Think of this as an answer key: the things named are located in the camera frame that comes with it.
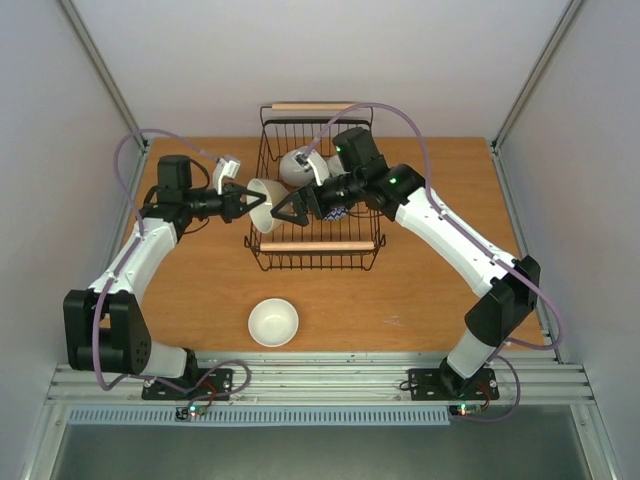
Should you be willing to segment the large white bowl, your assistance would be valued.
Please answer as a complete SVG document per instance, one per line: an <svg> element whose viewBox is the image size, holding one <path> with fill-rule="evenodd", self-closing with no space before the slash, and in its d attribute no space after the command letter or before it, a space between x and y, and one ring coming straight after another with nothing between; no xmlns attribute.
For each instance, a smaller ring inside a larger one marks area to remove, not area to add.
<svg viewBox="0 0 640 480"><path fill-rule="evenodd" d="M282 220L274 219L271 208L288 195L288 190L279 182L270 179L253 178L249 182L263 182L267 191L264 204L249 212L253 226L262 234L268 234L282 225Z"/></svg>

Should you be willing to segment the red patterned blue bowl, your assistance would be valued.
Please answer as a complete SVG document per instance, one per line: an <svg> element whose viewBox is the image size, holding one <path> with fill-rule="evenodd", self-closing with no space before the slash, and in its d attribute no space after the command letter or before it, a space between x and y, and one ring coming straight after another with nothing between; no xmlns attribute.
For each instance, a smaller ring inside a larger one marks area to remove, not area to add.
<svg viewBox="0 0 640 480"><path fill-rule="evenodd" d="M325 216L324 216L324 220L325 221L338 221L341 220L342 218L344 218L345 216L347 216L349 214L349 210L344 207L336 207L331 209Z"/></svg>

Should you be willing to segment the white ribbed bowl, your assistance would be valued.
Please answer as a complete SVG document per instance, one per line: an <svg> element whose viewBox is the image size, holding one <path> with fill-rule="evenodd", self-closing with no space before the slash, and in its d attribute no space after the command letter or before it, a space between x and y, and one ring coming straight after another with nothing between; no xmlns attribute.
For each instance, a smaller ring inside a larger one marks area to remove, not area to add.
<svg viewBox="0 0 640 480"><path fill-rule="evenodd" d="M293 187L301 187L315 181L314 171L309 166L302 166L295 157L296 150L282 156L279 164L279 177L282 182Z"/></svg>

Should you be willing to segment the black wire dish rack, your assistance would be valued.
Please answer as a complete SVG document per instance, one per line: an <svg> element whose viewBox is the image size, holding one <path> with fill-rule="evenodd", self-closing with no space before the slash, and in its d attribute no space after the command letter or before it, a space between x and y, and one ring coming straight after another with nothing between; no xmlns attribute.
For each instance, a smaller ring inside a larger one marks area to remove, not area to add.
<svg viewBox="0 0 640 480"><path fill-rule="evenodd" d="M256 176L285 187L276 200L272 227L250 227L244 246L263 271L360 270L369 271L386 244L381 215L347 191L338 178L346 170L339 162L332 138L353 127L370 129L371 107L365 113L345 115L321 135L315 150L328 164L329 178L321 185L315 168L300 171L299 180L286 168L294 167L299 150L321 133L330 118L350 107L349 102L275 102L259 110L261 138Z"/></svg>

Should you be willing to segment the white orange bottomed bowl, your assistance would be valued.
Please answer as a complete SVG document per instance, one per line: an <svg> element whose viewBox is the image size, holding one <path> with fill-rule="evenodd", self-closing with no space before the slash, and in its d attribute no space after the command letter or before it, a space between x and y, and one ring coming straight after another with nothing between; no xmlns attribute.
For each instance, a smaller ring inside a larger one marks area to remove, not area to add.
<svg viewBox="0 0 640 480"><path fill-rule="evenodd" d="M299 315L287 300L269 298L258 303L250 312L248 331L251 338L267 348L289 343L297 334Z"/></svg>

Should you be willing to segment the green dashed pattern bowl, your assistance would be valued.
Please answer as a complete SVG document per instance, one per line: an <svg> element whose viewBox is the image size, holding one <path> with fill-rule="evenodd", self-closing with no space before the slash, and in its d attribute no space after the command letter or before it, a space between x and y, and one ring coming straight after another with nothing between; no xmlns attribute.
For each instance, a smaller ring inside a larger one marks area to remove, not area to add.
<svg viewBox="0 0 640 480"><path fill-rule="evenodd" d="M345 174L346 171L338 155L333 155L326 160L329 174L332 177Z"/></svg>

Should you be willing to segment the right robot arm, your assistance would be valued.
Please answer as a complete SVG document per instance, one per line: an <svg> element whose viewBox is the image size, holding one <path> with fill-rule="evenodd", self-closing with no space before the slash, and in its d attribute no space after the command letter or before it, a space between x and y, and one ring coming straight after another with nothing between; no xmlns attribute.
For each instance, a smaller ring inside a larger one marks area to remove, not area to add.
<svg viewBox="0 0 640 480"><path fill-rule="evenodd" d="M438 253L478 298L464 317L461 339L438 368L437 381L446 398L467 394L485 363L535 309L539 264L492 245L452 212L411 166L389 166L370 130L348 129L332 143L344 168L339 175L330 173L315 150L302 147L286 154L312 177L276 203L272 215L306 226L311 217L325 219L338 207L363 202Z"/></svg>

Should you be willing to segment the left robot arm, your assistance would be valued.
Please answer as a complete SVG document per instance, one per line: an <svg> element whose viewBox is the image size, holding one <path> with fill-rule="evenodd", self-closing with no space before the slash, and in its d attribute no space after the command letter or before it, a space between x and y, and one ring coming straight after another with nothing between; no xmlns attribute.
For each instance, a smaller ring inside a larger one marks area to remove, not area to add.
<svg viewBox="0 0 640 480"><path fill-rule="evenodd" d="M219 217L230 223L266 201L266 196L234 183L240 163L217 162L207 183L192 184L196 161L185 155L162 157L157 182L144 199L129 239L106 271L84 290L72 290L63 301L68 363L91 371L109 391L107 373L118 380L155 380L179 398L195 395L205 377L192 350L154 341L140 303L164 258L193 221Z"/></svg>

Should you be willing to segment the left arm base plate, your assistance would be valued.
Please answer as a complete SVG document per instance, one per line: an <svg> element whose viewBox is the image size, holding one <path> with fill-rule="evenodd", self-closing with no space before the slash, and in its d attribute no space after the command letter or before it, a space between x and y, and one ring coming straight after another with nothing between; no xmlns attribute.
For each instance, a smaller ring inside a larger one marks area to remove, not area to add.
<svg viewBox="0 0 640 480"><path fill-rule="evenodd" d="M141 399L145 401L188 401L200 396L210 399L213 394L216 394L215 400L228 400L229 391L233 386L233 370L230 368L216 370L196 387L196 382L204 373L205 369L199 369L192 379L186 377L169 379L170 383L187 389L186 393L155 381L149 386L143 387Z"/></svg>

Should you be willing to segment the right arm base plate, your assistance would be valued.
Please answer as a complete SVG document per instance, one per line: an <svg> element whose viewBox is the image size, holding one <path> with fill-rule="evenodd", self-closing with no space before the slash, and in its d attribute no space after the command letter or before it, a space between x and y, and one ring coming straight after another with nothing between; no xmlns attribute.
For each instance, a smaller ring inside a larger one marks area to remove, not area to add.
<svg viewBox="0 0 640 480"><path fill-rule="evenodd" d="M408 371L408 385L414 401L491 401L500 398L493 369L482 368L470 379L445 374L439 368L414 368Z"/></svg>

